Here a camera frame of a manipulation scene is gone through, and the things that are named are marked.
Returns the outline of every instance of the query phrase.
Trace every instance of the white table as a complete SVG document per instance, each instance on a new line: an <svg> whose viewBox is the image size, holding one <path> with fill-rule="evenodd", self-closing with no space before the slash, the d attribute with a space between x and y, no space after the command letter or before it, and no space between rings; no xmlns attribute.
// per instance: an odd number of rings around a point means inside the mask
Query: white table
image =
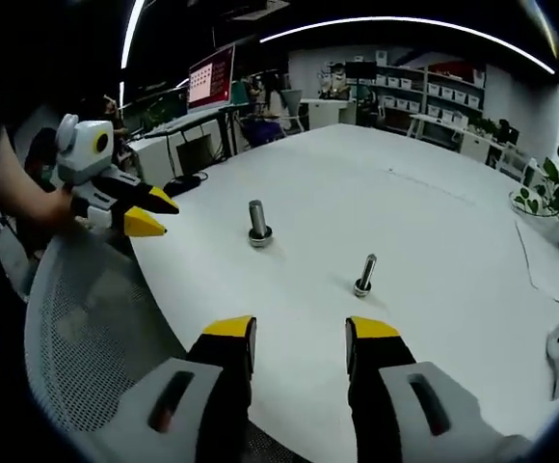
<svg viewBox="0 0 559 463"><path fill-rule="evenodd" d="M251 420L304 458L357 461L344 320L395 326L417 361L475 394L483 418L534 437L556 408L546 333L559 304L530 285L509 206L518 184L399 135L334 125L247 151L158 216L133 247L185 348L216 319L258 319ZM274 243L247 239L260 199ZM372 292L352 294L365 257Z"/></svg>
<svg viewBox="0 0 559 463"><path fill-rule="evenodd" d="M202 139L204 149L200 156L208 156L209 152L215 153L221 144L220 130L215 121L187 130L185 138L180 132L169 135L168 143L166 138L143 138L128 144L138 153L145 181L160 187L172 180L174 175L183 175L178 149L185 145L186 140L191 143Z"/></svg>
<svg viewBox="0 0 559 463"><path fill-rule="evenodd" d="M309 129L322 128L336 123L357 123L357 104L342 99L303 98L307 105Z"/></svg>
<svg viewBox="0 0 559 463"><path fill-rule="evenodd" d="M415 137L417 139L419 139L422 134L423 134L423 124L424 123L433 123L435 125L439 125L440 127L445 127L445 128L449 128L457 133L461 133L461 134L470 134L472 137L477 138L487 144L489 144L490 146L496 148L497 150L504 150L505 147L503 145L500 145L499 143L495 142L492 139L488 139L485 137L482 137L480 135L477 135L475 133L472 133L470 131L468 131L467 129L460 127L454 123L448 123L443 121L440 118L434 118L432 116L428 116L426 114L411 114L411 126L408 129L408 132L406 134L407 137L412 137L413 134L415 135Z"/></svg>

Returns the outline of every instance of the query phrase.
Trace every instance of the person in background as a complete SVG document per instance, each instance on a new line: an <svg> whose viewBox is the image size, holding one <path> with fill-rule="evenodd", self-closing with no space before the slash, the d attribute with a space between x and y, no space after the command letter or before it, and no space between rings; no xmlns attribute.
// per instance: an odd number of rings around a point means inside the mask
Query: person in background
<svg viewBox="0 0 559 463"><path fill-rule="evenodd" d="M288 116L288 106L281 94L278 78L273 73L263 74L262 85L264 99L257 118L246 121L243 127L244 135L253 148L281 138L283 130L290 128L288 120L274 121Z"/></svg>
<svg viewBox="0 0 559 463"><path fill-rule="evenodd" d="M350 86L346 78L346 68L342 63L331 66L331 81L323 89L323 97L328 99L350 99Z"/></svg>
<svg viewBox="0 0 559 463"><path fill-rule="evenodd" d="M113 124L113 134L115 135L115 147L113 148L113 164L117 167L120 165L120 156L123 156L127 152L127 145L125 144L125 138L129 134L129 130L123 124L123 119L121 118L120 112L117 109L117 103L110 97L104 95L102 98L103 102L103 115L99 116L99 119L104 121L109 121Z"/></svg>

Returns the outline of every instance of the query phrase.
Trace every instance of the box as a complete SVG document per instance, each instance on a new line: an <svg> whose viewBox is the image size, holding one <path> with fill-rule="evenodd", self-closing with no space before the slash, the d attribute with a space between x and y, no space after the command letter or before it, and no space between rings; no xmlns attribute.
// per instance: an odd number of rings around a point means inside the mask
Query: box
<svg viewBox="0 0 559 463"><path fill-rule="evenodd" d="M386 66L386 50L376 50L376 66Z"/></svg>
<svg viewBox="0 0 559 463"><path fill-rule="evenodd" d="M460 114L460 113L455 113L453 115L453 123L455 125L457 125L458 127L467 128L468 127L468 116L465 116L465 115Z"/></svg>
<svg viewBox="0 0 559 463"><path fill-rule="evenodd" d="M383 98L383 104L385 105L385 108L394 108L395 98L393 96L385 96Z"/></svg>
<svg viewBox="0 0 559 463"><path fill-rule="evenodd" d="M466 94L464 92L460 92L459 90L454 91L453 99L456 103L466 104Z"/></svg>
<svg viewBox="0 0 559 463"><path fill-rule="evenodd" d="M433 104L427 105L427 115L432 116L433 118L437 118L440 113L440 108L438 106L434 106Z"/></svg>
<svg viewBox="0 0 559 463"><path fill-rule="evenodd" d="M474 85L482 89L485 87L485 72L482 70L473 69L472 77L474 78Z"/></svg>
<svg viewBox="0 0 559 463"><path fill-rule="evenodd" d="M471 108L478 109L480 102L481 99L478 96L468 95L468 106L470 106Z"/></svg>
<svg viewBox="0 0 559 463"><path fill-rule="evenodd" d="M440 95L440 85L427 84L427 93L435 96Z"/></svg>
<svg viewBox="0 0 559 463"><path fill-rule="evenodd" d="M442 110L442 120L445 123L453 123L453 111Z"/></svg>
<svg viewBox="0 0 559 463"><path fill-rule="evenodd" d="M447 89L446 87L440 87L442 96L444 99L453 99L453 89Z"/></svg>

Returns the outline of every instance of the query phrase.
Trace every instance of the human hand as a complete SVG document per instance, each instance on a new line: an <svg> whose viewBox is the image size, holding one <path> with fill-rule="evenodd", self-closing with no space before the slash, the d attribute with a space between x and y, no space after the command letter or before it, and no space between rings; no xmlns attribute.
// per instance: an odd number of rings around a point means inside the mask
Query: human hand
<svg viewBox="0 0 559 463"><path fill-rule="evenodd" d="M68 232L74 226L72 196L67 188L46 193L39 222L54 232Z"/></svg>

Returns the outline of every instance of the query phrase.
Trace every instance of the ceiling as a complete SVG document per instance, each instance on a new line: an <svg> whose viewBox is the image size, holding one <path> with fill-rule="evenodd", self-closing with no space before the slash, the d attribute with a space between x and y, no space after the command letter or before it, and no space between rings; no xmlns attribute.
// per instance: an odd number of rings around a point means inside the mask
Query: ceiling
<svg viewBox="0 0 559 463"><path fill-rule="evenodd" d="M91 92L117 96L120 81L126 83L129 97L139 86L160 81L175 84L187 76L192 63L210 54L216 45L342 17L402 15L459 24L510 42L559 70L559 60L553 57L545 36L513 0L396 1L377 2L377 6L291 0L290 7L256 22L226 22L213 17L205 1L188 8L187 0L146 0L124 71L120 58L134 0L8 3L7 62L12 70L8 92L10 101L15 102L13 122L40 100L48 99L67 110ZM540 3L559 31L556 2ZM263 54L282 57L290 49L341 43L407 45L495 64L535 85L548 79L546 72L500 45L421 24L360 23L319 28L268 42Z"/></svg>

